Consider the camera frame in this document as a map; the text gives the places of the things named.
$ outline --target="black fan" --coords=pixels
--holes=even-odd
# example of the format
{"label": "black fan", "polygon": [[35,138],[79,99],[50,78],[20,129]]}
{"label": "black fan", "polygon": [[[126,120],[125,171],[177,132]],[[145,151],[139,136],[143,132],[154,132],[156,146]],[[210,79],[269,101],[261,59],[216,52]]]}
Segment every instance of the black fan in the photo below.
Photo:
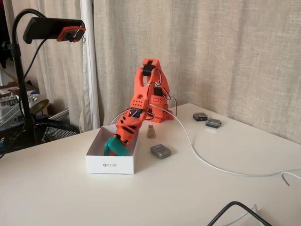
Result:
{"label": "black fan", "polygon": [[[23,125],[19,125],[11,129],[4,137],[3,146],[5,150],[8,150],[8,153],[32,146],[31,142],[28,140],[28,136],[25,133],[20,133],[21,130],[23,130]],[[60,121],[50,119],[35,121],[35,137],[37,145],[70,137],[76,134],[79,134],[79,130],[77,128],[64,124]]]}

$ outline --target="beige curtain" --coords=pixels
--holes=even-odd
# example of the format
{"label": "beige curtain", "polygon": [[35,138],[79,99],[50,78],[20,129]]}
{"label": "beige curtain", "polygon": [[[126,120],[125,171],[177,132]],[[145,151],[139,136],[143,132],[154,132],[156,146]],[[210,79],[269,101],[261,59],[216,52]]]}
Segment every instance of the beige curtain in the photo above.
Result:
{"label": "beige curtain", "polygon": [[[80,0],[4,0],[8,25],[12,26],[11,16],[16,16],[21,10],[33,8],[47,17],[80,19]],[[22,52],[24,71],[30,64],[33,54],[40,44],[34,40],[31,45],[23,41],[23,33],[28,21],[33,15],[25,15],[17,29]],[[86,112],[87,95],[84,80],[83,44],[56,42],[48,40],[40,49],[28,78],[38,86],[40,93],[47,95],[55,112],[69,108],[70,123],[78,126],[81,131],[91,128],[89,114]]]}
{"label": "beige curtain", "polygon": [[104,123],[158,58],[178,102],[301,143],[301,0],[94,1]]}

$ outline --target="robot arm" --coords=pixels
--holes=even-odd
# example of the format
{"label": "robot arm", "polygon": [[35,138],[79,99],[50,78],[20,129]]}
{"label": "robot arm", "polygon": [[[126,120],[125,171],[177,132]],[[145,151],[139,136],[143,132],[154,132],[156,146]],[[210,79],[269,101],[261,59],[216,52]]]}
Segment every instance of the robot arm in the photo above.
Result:
{"label": "robot arm", "polygon": [[150,104],[168,110],[167,97],[169,87],[162,72],[160,63],[156,59],[144,59],[143,67],[138,67],[135,77],[134,96],[130,102],[130,110],[120,116],[116,123],[117,131],[104,145],[104,155],[127,156],[127,148],[135,137],[142,123],[149,114],[149,120],[161,123],[173,117],[166,112],[153,108]]}

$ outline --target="black cord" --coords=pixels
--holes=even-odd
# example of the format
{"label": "black cord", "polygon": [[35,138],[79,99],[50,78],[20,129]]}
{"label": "black cord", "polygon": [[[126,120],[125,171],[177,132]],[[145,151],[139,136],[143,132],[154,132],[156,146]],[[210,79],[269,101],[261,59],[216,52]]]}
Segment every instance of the black cord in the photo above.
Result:
{"label": "black cord", "polygon": [[257,213],[255,213],[254,211],[252,211],[250,208],[248,208],[247,206],[245,206],[244,204],[240,203],[240,202],[230,202],[228,205],[226,205],[214,218],[213,220],[208,224],[208,226],[212,226],[214,225],[214,223],[231,207],[231,206],[240,206],[241,208],[245,209],[249,214],[251,214],[253,217],[255,217],[257,220],[259,220],[261,223],[263,223],[266,226],[272,226],[271,224],[269,224],[267,221],[265,221],[263,218],[261,218]]}
{"label": "black cord", "polygon": [[40,48],[42,47],[42,45],[43,45],[44,42],[46,42],[46,41],[47,41],[47,39],[44,39],[44,40],[39,44],[39,46],[38,46],[36,52],[35,52],[34,55],[33,55],[32,61],[30,62],[29,67],[28,67],[27,71],[25,72],[25,74],[24,74],[24,76],[23,76],[22,82],[25,82],[25,78],[26,78],[26,76],[27,76],[29,70],[30,70],[31,67],[32,67],[32,64],[33,64],[34,59],[36,58],[36,56],[37,56],[37,54],[38,54],[38,51],[40,50]]}
{"label": "black cord", "polygon": [[144,110],[144,111],[147,111],[147,109],[149,109],[149,107],[150,107],[149,90],[150,90],[150,86],[151,86],[152,83],[154,83],[155,86],[156,86],[156,83],[154,81],[152,81],[149,84],[148,88],[147,88],[147,92],[146,93],[147,93],[147,104],[148,104],[148,106],[147,106],[146,110]]}
{"label": "black cord", "polygon": [[[22,81],[21,81],[21,84],[24,84],[25,89],[26,89],[26,86],[25,86],[25,78],[26,78],[26,76],[28,75],[28,72],[29,72],[29,70],[30,70],[31,67],[32,67],[32,64],[33,64],[33,62],[34,62],[34,60],[35,60],[35,58],[36,58],[36,56],[37,56],[37,54],[38,54],[38,51],[40,50],[40,48],[42,47],[42,45],[44,44],[44,42],[46,42],[46,40],[47,40],[47,39],[44,39],[44,40],[39,44],[39,46],[38,46],[36,52],[35,52],[34,55],[33,55],[32,61],[30,62],[29,66],[28,66],[28,68],[27,68],[27,70],[26,70],[26,72],[25,72],[25,74],[24,74],[24,76],[23,76],[23,79],[22,79]],[[24,116],[24,114],[23,114],[22,107],[21,107],[21,103],[20,103],[20,94],[21,94],[21,92],[22,92],[22,85],[21,85],[21,84],[19,84],[19,108],[20,108],[21,114],[22,114],[22,116],[23,116],[23,119],[25,120],[25,116]]]}
{"label": "black cord", "polygon": [[152,116],[152,118],[150,118],[150,119],[146,119],[146,120],[152,120],[152,119],[154,119],[154,118],[155,118],[155,116],[154,116],[153,114],[150,114],[149,112],[147,112],[147,114],[148,114],[148,115],[150,115],[150,116]]}

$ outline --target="white box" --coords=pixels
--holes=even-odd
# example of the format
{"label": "white box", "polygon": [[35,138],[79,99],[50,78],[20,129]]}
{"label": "white box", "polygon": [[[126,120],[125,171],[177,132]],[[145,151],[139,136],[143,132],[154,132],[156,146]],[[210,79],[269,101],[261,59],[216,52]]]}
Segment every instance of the white box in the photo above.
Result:
{"label": "white box", "polygon": [[104,156],[104,144],[116,132],[116,126],[102,126],[86,154],[88,173],[134,174],[137,136],[127,147],[128,156]]}

